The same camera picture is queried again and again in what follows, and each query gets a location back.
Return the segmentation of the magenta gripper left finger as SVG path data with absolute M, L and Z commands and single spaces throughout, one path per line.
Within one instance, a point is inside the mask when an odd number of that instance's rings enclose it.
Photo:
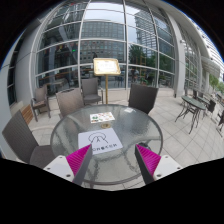
M 81 186 L 91 158 L 92 146 L 87 145 L 68 156 L 57 156 L 44 170 Z

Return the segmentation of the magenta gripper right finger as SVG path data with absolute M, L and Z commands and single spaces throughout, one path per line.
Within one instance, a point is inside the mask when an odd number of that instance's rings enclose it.
M 135 156 L 145 184 L 182 169 L 182 166 L 169 155 L 160 156 L 141 145 L 135 146 Z

